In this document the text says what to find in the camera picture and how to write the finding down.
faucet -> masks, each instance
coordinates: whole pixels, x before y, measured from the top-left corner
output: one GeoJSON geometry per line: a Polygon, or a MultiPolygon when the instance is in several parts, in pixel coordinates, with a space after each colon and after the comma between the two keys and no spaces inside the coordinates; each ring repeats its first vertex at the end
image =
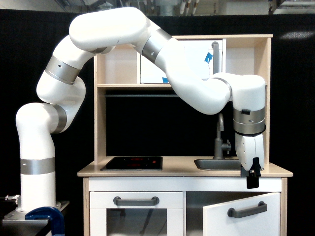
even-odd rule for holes
{"type": "Polygon", "coordinates": [[[217,137],[215,139],[215,155],[213,159],[224,160],[223,151],[227,151],[227,154],[231,151],[231,143],[227,140],[227,143],[223,143],[221,138],[221,131],[224,131],[223,115],[219,114],[219,120],[217,123],[217,137]]]}

gray handle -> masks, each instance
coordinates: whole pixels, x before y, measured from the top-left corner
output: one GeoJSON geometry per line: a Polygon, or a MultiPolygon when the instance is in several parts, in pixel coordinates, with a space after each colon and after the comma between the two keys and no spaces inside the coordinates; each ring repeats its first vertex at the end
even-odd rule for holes
{"type": "Polygon", "coordinates": [[[227,211],[227,215],[228,217],[242,218],[242,217],[246,217],[250,215],[259,214],[265,211],[267,211],[267,204],[261,201],[258,203],[257,207],[246,209],[246,210],[235,210],[234,208],[230,208],[227,211]]]}
{"type": "Polygon", "coordinates": [[[217,42],[212,43],[213,48],[213,74],[220,72],[219,71],[219,44],[217,42]]]}
{"type": "Polygon", "coordinates": [[[114,204],[117,206],[156,206],[159,203],[158,197],[152,197],[149,200],[129,200],[121,199],[120,197],[114,197],[114,204]]]}

sink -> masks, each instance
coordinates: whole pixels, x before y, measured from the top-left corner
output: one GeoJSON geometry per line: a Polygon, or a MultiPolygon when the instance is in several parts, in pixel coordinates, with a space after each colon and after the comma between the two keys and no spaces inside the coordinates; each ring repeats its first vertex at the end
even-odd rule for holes
{"type": "Polygon", "coordinates": [[[239,160],[198,159],[194,161],[197,168],[206,171],[240,171],[239,160]]]}

induction cooktop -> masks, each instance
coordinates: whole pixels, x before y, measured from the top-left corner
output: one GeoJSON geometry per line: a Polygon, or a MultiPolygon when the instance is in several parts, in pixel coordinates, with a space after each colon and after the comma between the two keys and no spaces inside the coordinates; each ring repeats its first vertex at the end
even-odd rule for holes
{"type": "Polygon", "coordinates": [[[161,171],[161,156],[115,156],[101,171],[161,171]]]}

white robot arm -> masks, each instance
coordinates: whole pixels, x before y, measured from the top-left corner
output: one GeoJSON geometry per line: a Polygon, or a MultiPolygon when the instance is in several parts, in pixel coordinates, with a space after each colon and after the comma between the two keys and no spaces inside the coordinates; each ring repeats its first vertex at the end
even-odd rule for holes
{"type": "Polygon", "coordinates": [[[263,167],[265,83],[261,77],[219,73],[205,82],[182,60],[183,45],[136,8],[88,13],[73,20],[69,36],[56,47],[38,82],[38,97],[46,103],[27,104],[17,113],[21,210],[55,206],[55,150],[50,133],[65,131],[84,100],[85,86],[77,77],[82,66],[120,44],[130,44],[162,69],[174,91],[198,111],[216,114],[233,101],[237,155],[247,171],[252,171],[256,157],[259,169],[263,167]]]}

